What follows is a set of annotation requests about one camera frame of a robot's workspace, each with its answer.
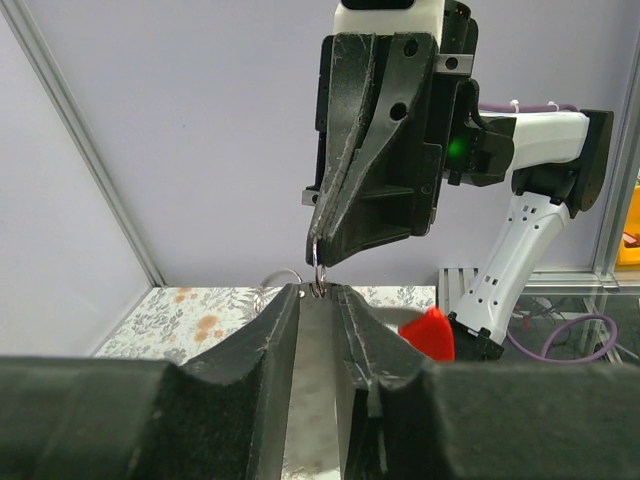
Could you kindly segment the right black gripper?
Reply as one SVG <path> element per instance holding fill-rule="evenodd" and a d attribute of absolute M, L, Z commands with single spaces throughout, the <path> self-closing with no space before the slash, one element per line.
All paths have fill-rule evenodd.
<path fill-rule="evenodd" d="M 324 39 L 307 234 L 323 265 L 429 231 L 451 141 L 479 115 L 476 81 L 437 64 L 474 55 L 477 42 L 462 32 L 440 48 L 428 33 Z"/>

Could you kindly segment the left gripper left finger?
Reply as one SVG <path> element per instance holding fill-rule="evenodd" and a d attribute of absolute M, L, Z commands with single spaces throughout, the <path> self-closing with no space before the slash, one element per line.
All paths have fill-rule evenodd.
<path fill-rule="evenodd" d="M 284 286 L 252 321 L 183 365 L 1 361 L 5 479 L 277 479 L 300 313 Z"/>

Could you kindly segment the silver keyring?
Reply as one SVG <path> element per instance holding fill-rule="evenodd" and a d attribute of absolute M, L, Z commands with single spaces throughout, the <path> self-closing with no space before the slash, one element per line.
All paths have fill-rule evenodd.
<path fill-rule="evenodd" d="M 320 249 L 319 240 L 314 239 L 312 243 L 312 267 L 314 269 L 313 280 L 308 283 L 309 292 L 316 298 L 322 298 L 326 295 L 327 287 L 327 274 L 326 266 L 320 262 Z M 300 298 L 306 296 L 306 292 L 303 290 L 302 285 L 304 281 L 302 276 L 292 268 L 283 268 L 276 270 L 268 274 L 259 284 L 256 292 L 253 296 L 253 312 L 255 315 L 261 313 L 267 305 L 265 291 L 271 288 L 271 284 L 274 280 L 283 276 L 293 276 L 297 282 L 301 285 L 298 295 Z"/>

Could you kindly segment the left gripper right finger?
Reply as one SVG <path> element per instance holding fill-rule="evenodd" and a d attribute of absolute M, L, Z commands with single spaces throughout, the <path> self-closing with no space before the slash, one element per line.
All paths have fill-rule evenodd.
<path fill-rule="evenodd" d="M 635 479 L 630 365 L 436 362 L 331 292 L 345 479 Z"/>

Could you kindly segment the red handled metal key tool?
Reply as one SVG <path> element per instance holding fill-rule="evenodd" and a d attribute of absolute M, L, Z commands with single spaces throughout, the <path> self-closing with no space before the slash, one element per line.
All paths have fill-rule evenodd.
<path fill-rule="evenodd" d="M 434 286 L 357 286 L 373 313 L 392 331 L 436 305 Z M 298 336 L 281 477 L 339 479 L 335 384 L 327 299 L 306 286 Z"/>

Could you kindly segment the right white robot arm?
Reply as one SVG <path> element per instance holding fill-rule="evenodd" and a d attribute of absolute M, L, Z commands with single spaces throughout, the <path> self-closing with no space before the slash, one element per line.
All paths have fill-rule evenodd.
<path fill-rule="evenodd" d="M 311 291 L 372 248 L 423 236 L 443 184 L 509 181 L 506 221 L 448 314 L 401 329 L 436 360 L 502 354 L 512 310 L 544 251 L 602 189 L 614 115 L 548 103 L 484 106 L 472 76 L 478 26 L 458 1 L 342 1 L 322 44 Z"/>

